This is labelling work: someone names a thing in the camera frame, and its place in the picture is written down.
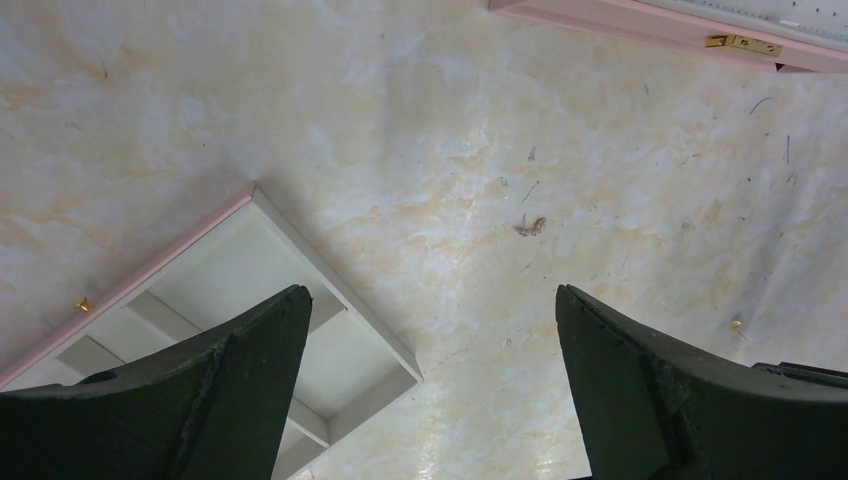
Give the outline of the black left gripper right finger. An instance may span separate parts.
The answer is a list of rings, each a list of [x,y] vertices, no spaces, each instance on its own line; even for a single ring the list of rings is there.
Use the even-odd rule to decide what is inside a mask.
[[[843,479],[847,376],[743,366],[562,285],[556,322],[595,479]]]

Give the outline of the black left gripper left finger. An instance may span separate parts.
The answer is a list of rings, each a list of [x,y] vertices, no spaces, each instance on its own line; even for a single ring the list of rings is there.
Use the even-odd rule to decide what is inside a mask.
[[[77,384],[1,396],[5,479],[267,479],[312,298],[293,285],[237,317]]]

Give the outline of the gold stud earring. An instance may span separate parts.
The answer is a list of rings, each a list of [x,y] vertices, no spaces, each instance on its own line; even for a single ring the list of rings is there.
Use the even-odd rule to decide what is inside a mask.
[[[747,341],[747,337],[743,333],[743,326],[744,323],[740,317],[735,317],[730,322],[730,327],[732,331],[739,335],[741,338],[743,338],[745,341]]]
[[[93,310],[93,306],[89,302],[86,297],[80,298],[74,305],[74,308],[80,310],[85,313],[89,313]]]

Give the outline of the grey divided drawer tray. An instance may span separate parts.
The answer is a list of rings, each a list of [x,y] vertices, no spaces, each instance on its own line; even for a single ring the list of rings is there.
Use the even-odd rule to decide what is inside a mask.
[[[313,307],[273,475],[292,479],[419,384],[414,355],[255,185],[1,374],[5,390],[72,385],[156,353],[292,285]]]

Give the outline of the pink jewelry box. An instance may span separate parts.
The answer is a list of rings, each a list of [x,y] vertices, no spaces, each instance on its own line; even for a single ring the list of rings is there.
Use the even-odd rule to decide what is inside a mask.
[[[771,73],[844,74],[844,1],[490,1],[512,17]]]

